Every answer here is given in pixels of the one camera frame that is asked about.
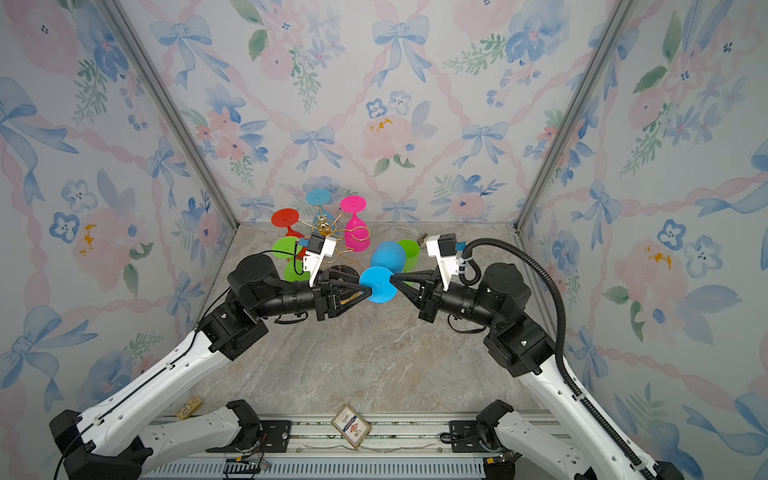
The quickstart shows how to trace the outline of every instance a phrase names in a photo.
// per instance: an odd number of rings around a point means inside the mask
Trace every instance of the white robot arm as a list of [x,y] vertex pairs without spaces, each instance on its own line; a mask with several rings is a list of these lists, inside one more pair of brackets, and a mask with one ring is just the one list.
[[335,241],[310,237],[310,282],[280,279],[263,254],[240,261],[227,277],[231,292],[162,360],[113,396],[83,412],[65,410],[50,428],[70,480],[133,480],[159,465],[214,447],[246,451],[264,438],[261,421],[243,400],[209,415],[170,425],[149,425],[202,378],[234,361],[266,335],[263,319],[314,310],[318,320],[335,317],[371,295],[359,276],[319,270]]
[[[483,343],[494,360],[549,408],[578,447],[537,429],[500,400],[478,415],[478,433],[485,445],[523,454],[558,480],[683,480],[674,465],[655,462],[634,445],[579,383],[563,357],[565,311],[560,293],[535,260],[496,239],[463,244],[450,233],[428,237],[426,244],[438,267],[392,275],[390,282],[419,308],[420,319],[432,323],[438,312],[445,312],[487,327]],[[481,245],[516,255],[545,281],[558,311],[557,342],[525,313],[531,290],[514,264],[493,263],[481,273],[471,260],[472,249]],[[465,277],[465,264],[475,271],[472,280]],[[454,274],[462,283],[450,281]]]
[[[633,445],[579,383],[562,356],[565,317],[554,284],[550,290],[554,289],[561,319],[557,343],[525,314],[531,291],[515,265],[494,263],[481,278],[479,267],[470,261],[476,246],[501,247],[534,267],[546,282],[546,272],[533,259],[493,239],[459,244],[465,247],[462,258],[453,234],[430,237],[427,245],[438,268],[392,275],[392,284],[419,308],[421,319],[432,323],[442,311],[488,327],[484,344],[491,356],[549,408],[576,443],[576,447],[564,444],[497,400],[478,415],[478,435],[484,445],[527,456],[557,480],[683,480],[672,464],[655,462]],[[327,249],[318,237],[310,241],[309,250],[322,260]],[[465,263],[475,271],[473,280],[464,276]],[[319,264],[313,263],[315,270]],[[456,273],[462,284],[450,282]],[[315,310],[318,319],[338,316],[370,296],[371,289],[358,285],[358,279],[328,269],[315,274],[313,286],[306,281],[288,283],[280,280],[269,257],[257,254],[243,259],[228,277],[232,293],[174,351],[102,403],[82,413],[64,411],[51,421],[69,478],[135,480],[204,449],[255,448],[264,431],[243,400],[183,422],[149,422],[194,383],[234,361],[264,336],[263,318],[308,310]],[[477,288],[470,288],[478,282]]]

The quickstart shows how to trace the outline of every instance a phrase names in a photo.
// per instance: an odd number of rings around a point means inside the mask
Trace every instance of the pink plastic wine glass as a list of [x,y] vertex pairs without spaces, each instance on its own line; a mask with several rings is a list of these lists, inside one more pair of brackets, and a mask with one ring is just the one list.
[[352,195],[341,200],[339,206],[344,212],[352,214],[352,218],[344,227],[347,230],[344,232],[344,244],[355,252],[364,251],[371,246],[371,234],[368,230],[368,224],[360,220],[357,214],[366,209],[368,202],[363,197]]

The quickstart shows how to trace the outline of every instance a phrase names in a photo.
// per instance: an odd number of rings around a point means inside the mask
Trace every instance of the floral wallpaper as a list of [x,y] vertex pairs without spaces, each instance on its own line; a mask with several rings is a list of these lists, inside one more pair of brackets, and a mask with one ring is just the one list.
[[232,236],[89,1],[0,6],[0,477],[191,328]]
[[640,0],[525,231],[574,370],[686,478],[768,479],[766,22]]
[[[240,220],[286,207],[308,220],[306,192],[324,187],[333,208],[363,195],[368,221],[508,222],[614,3],[123,7]],[[575,141],[563,178],[593,148]]]

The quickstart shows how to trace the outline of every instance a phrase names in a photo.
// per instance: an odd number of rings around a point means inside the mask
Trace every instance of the small wooden block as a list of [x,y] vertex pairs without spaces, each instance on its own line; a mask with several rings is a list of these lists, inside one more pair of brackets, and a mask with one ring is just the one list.
[[371,431],[371,425],[361,419],[349,405],[344,405],[331,423],[354,449],[360,446]]
[[176,412],[176,417],[178,417],[179,420],[188,419],[190,415],[197,410],[197,407],[201,405],[203,405],[203,399],[199,395],[195,395],[185,406],[181,407],[179,411]]

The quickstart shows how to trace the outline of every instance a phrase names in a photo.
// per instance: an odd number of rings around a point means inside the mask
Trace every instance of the wire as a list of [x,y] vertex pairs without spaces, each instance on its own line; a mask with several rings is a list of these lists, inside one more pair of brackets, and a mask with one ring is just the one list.
[[453,330],[456,333],[463,333],[465,335],[472,335],[474,333],[483,333],[485,331],[485,327],[483,326],[481,329],[470,329],[470,330],[457,330],[456,327],[453,326],[451,323],[451,317],[456,318],[454,315],[448,315],[446,318],[448,320],[448,326],[451,327],[451,330]]
[[[214,300],[214,301],[213,301],[213,302],[212,302],[212,303],[211,303],[211,304],[208,306],[208,308],[205,310],[205,313],[203,314],[203,317],[205,317],[205,316],[206,316],[206,315],[207,315],[207,314],[210,312],[210,309],[211,309],[211,308],[213,308],[213,306],[214,306],[214,305],[216,305],[216,302],[218,302],[219,300],[221,300],[221,297],[222,297],[222,296],[224,296],[224,295],[226,295],[226,294],[227,294],[227,293],[228,293],[230,290],[232,290],[232,287],[229,287],[229,288],[227,288],[226,290],[224,290],[224,292],[223,292],[221,295],[219,295],[219,296],[218,296],[218,297],[217,297],[217,298],[216,298],[216,299],[215,299],[215,300]],[[190,345],[187,347],[187,349],[186,349],[186,350],[184,350],[184,352],[183,352],[181,355],[179,355],[178,357],[176,357],[176,359],[175,359],[175,360],[173,360],[173,361],[171,361],[171,362],[170,362],[170,364],[171,364],[171,365],[175,365],[175,364],[176,364],[176,362],[178,362],[179,360],[181,360],[181,359],[182,359],[182,357],[184,357],[185,355],[187,355],[187,354],[190,352],[190,350],[192,350],[192,346],[194,345],[194,341],[195,341],[195,339],[196,339],[196,338],[197,338],[197,330],[195,330],[194,334],[192,335],[192,341],[190,342]],[[156,372],[154,375],[152,375],[150,378],[148,378],[147,380],[145,380],[145,381],[144,381],[144,382],[143,382],[141,385],[139,385],[138,387],[136,387],[136,388],[135,388],[135,389],[134,389],[132,392],[128,393],[128,394],[127,394],[125,397],[123,397],[122,399],[120,399],[120,401],[119,401],[119,402],[115,403],[115,404],[112,406],[112,408],[110,408],[110,409],[109,409],[109,410],[107,410],[105,413],[103,413],[101,416],[99,416],[99,417],[98,417],[98,419],[99,419],[99,420],[102,420],[102,419],[104,419],[104,417],[106,417],[107,415],[109,415],[110,413],[112,413],[112,412],[113,412],[113,411],[114,411],[114,410],[115,410],[117,407],[119,407],[120,405],[122,405],[122,404],[123,404],[123,403],[124,403],[126,400],[128,400],[130,397],[132,397],[132,395],[133,395],[133,394],[135,394],[136,392],[138,392],[139,390],[141,390],[141,389],[142,389],[142,388],[143,388],[145,385],[147,385],[149,382],[151,382],[152,380],[154,380],[154,379],[155,379],[155,378],[156,378],[158,375],[160,375],[160,374],[161,374],[162,372],[164,372],[166,369],[167,369],[167,367],[163,367],[162,369],[158,370],[158,371],[157,371],[157,372]],[[87,431],[88,431],[88,430],[89,430],[89,429],[90,429],[92,426],[94,426],[94,424],[93,424],[93,423],[91,423],[89,426],[85,427],[85,429],[83,429],[83,431],[82,431],[82,432],[80,432],[80,433],[79,433],[79,434],[78,434],[76,437],[74,437],[74,438],[72,439],[72,441],[71,441],[71,442],[69,442],[69,445],[67,445],[67,448],[66,448],[66,449],[64,449],[64,451],[61,453],[61,458],[58,460],[58,464],[56,465],[56,470],[54,471],[54,474],[53,474],[53,480],[56,480],[56,478],[58,477],[58,472],[59,472],[59,470],[61,469],[61,466],[64,464],[64,460],[67,458],[67,456],[69,456],[69,455],[71,454],[71,452],[69,452],[69,449],[71,449],[71,448],[72,448],[72,446],[74,445],[74,443],[75,443],[75,442],[76,442],[76,441],[77,441],[77,440],[78,440],[80,437],[82,437],[82,436],[83,436],[83,435],[84,435],[84,434],[85,434],[85,433],[86,433],[86,432],[87,432]]]
[[203,313],[203,315],[202,315],[202,317],[201,317],[201,318],[205,318],[205,316],[206,316],[206,315],[207,315],[207,314],[210,312],[210,309],[212,309],[212,308],[214,307],[214,305],[216,305],[216,302],[218,302],[219,300],[221,300],[221,297],[222,297],[222,296],[224,296],[224,295],[227,295],[227,294],[230,292],[230,290],[232,290],[232,287],[231,287],[231,286],[228,286],[228,287],[227,287],[227,289],[226,289],[226,290],[224,290],[224,291],[221,293],[221,295],[219,295],[218,297],[216,297],[216,299],[215,299],[213,302],[211,302],[211,303],[210,303],[210,305],[209,305],[209,306],[208,306],[208,308],[205,310],[205,313]]
[[296,275],[299,275],[299,276],[300,276],[300,275],[302,275],[304,272],[303,272],[303,271],[302,271],[302,272],[300,272],[300,271],[299,271],[299,270],[296,268],[296,258],[299,256],[299,254],[298,254],[299,250],[298,250],[298,249],[299,249],[299,242],[296,242],[296,244],[293,246],[293,272],[294,272]]
[[[576,382],[574,382],[574,380],[571,378],[571,375],[568,373],[568,370],[565,368],[563,357],[563,352],[565,350],[565,329],[567,326],[565,320],[565,304],[563,303],[563,298],[560,295],[560,290],[558,290],[557,285],[554,283],[552,277],[549,276],[547,270],[545,270],[539,262],[528,255],[525,251],[520,250],[511,243],[507,243],[503,240],[498,240],[495,238],[478,238],[477,240],[469,242],[465,247],[464,252],[462,253],[462,258],[470,258],[472,256],[472,249],[481,245],[489,245],[491,247],[497,247],[508,251],[512,255],[515,255],[517,258],[528,264],[533,269],[533,271],[535,271],[536,274],[539,275],[542,280],[544,280],[544,284],[547,286],[549,293],[552,295],[552,300],[554,301],[554,310],[557,313],[558,328],[554,341],[554,363],[560,372],[560,376],[562,377],[563,382],[568,385],[568,388],[571,389],[571,391],[574,393],[575,398],[581,397],[581,404],[592,415],[595,421],[600,424],[600,427],[602,427],[608,436],[611,437],[611,440],[613,440],[614,443],[618,445],[619,449],[621,449],[624,455],[630,460],[630,462],[632,462],[632,465],[642,465],[643,462],[640,460],[640,457],[637,456],[637,453],[635,453],[634,450],[624,441],[624,439],[621,438],[621,435],[619,435],[613,426],[611,426],[611,424],[608,422],[608,420],[606,420],[605,417],[600,414],[592,402],[590,402],[586,396],[582,395],[581,389],[578,388],[578,385],[576,385]],[[459,272],[458,274],[458,278],[466,286],[474,285],[480,279],[480,276],[477,274],[479,267],[475,268],[475,266],[472,265],[472,269],[475,271],[475,277],[472,280],[467,280],[464,272]],[[640,470],[640,474],[643,475],[643,477],[647,480],[653,480],[654,478],[646,467],[643,467]]]
[[308,319],[309,317],[310,317],[310,314],[309,314],[309,312],[304,312],[304,316],[303,316],[303,317],[301,317],[301,318],[299,318],[299,319],[295,319],[295,320],[281,320],[281,319],[280,319],[280,317],[278,316],[278,317],[277,317],[277,318],[274,320],[274,322],[275,322],[277,325],[293,325],[294,323],[301,323],[301,322],[303,322],[304,320]]
[[461,437],[458,433],[443,432],[440,434],[440,442],[448,445],[455,445],[460,442],[470,442],[472,440],[479,440],[480,435],[472,435],[469,437]]
[[67,445],[67,448],[65,448],[65,449],[64,449],[64,450],[61,452],[61,458],[58,460],[58,464],[56,464],[56,470],[53,472],[53,480],[56,480],[56,478],[58,477],[58,471],[61,469],[61,466],[64,464],[64,460],[65,460],[65,459],[67,458],[67,456],[68,456],[68,455],[71,453],[71,452],[69,452],[69,449],[71,449],[71,448],[72,448],[72,446],[74,445],[74,443],[75,443],[75,442],[76,442],[76,441],[77,441],[77,440],[78,440],[80,437],[82,437],[82,436],[83,436],[83,434],[84,434],[84,433],[86,433],[86,432],[88,431],[88,429],[89,429],[90,427],[92,427],[92,426],[93,426],[93,423],[91,423],[89,426],[85,427],[85,430],[83,430],[82,432],[78,433],[78,435],[77,435],[76,437],[74,437],[74,438],[72,439],[72,441],[71,441],[71,442],[69,442],[69,445]]

